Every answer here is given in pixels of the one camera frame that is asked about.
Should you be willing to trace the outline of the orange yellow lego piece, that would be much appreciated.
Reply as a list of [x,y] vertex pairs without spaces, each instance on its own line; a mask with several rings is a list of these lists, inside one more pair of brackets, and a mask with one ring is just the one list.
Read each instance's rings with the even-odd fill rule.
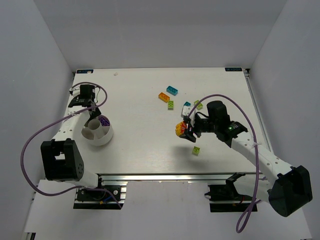
[[188,128],[187,124],[182,121],[175,126],[175,134],[180,137],[185,134],[185,130]]

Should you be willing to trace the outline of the purple lego brick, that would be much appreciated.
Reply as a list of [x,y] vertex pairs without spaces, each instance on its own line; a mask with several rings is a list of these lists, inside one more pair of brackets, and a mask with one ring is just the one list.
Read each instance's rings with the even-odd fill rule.
[[98,120],[100,121],[100,123],[101,123],[101,125],[103,127],[109,127],[110,126],[110,121],[106,116],[100,115]]

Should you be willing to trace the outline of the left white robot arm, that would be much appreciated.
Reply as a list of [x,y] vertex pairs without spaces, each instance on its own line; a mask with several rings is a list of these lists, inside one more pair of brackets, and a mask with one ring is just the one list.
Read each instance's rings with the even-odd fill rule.
[[99,176],[85,169],[78,149],[78,138],[88,121],[100,112],[95,107],[95,86],[82,84],[74,94],[67,110],[66,119],[52,140],[44,141],[40,146],[45,177],[49,181],[68,182],[76,186],[96,188]]

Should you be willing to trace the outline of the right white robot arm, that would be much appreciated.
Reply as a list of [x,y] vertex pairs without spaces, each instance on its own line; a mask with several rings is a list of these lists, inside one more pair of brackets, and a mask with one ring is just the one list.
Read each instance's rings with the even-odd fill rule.
[[221,191],[209,186],[206,196],[210,200],[237,200],[256,193],[258,200],[269,203],[282,217],[288,217],[312,201],[310,173],[305,167],[294,167],[259,145],[245,126],[230,119],[222,101],[211,101],[206,107],[208,114],[204,115],[193,112],[191,106],[183,106],[183,121],[176,125],[176,135],[194,143],[203,133],[214,133],[218,140],[258,167],[266,178],[260,180],[257,176],[236,172],[226,179]]

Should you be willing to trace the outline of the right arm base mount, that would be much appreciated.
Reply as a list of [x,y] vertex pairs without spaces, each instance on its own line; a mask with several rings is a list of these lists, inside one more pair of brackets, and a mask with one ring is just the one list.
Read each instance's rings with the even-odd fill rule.
[[204,194],[209,200],[210,212],[212,213],[241,213],[249,207],[252,196],[240,193],[234,183],[240,179],[249,177],[254,181],[256,175],[244,172],[206,173],[208,191]]

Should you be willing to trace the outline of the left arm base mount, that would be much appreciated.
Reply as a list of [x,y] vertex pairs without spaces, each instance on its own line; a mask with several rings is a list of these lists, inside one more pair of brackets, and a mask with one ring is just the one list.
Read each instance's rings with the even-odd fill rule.
[[102,185],[105,190],[87,190],[81,188],[76,191],[73,209],[76,210],[120,210],[123,207],[127,187],[121,185]]

